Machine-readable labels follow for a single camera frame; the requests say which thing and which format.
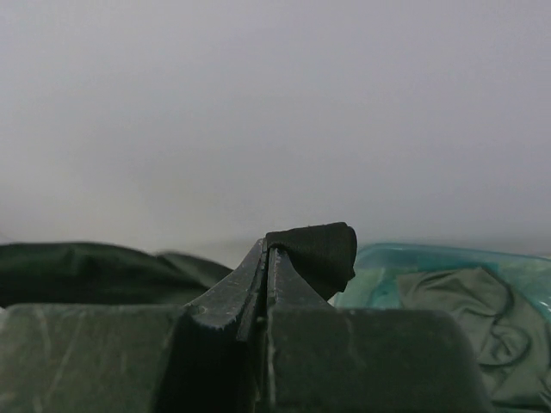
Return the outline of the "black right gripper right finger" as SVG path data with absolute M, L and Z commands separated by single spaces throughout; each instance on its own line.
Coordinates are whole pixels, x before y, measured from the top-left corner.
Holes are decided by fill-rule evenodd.
M 441 311 L 339 309 L 272 249 L 271 412 L 490 412 L 470 344 Z

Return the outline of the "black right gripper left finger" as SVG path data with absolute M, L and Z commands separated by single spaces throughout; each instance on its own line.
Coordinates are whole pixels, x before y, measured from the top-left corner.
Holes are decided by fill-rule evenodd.
M 4 412 L 253 412 L 266 247 L 186 305 L 18 304 L 1 315 Z

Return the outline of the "black t shirt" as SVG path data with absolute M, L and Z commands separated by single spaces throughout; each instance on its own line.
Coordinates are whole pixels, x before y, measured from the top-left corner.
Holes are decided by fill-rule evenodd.
M 270 248 L 324 299 L 354 277 L 357 239 L 343 222 L 269 232 Z M 1 247 L 1 306 L 28 303 L 186 304 L 232 272 L 177 251 L 147 253 L 106 243 L 8 243 Z

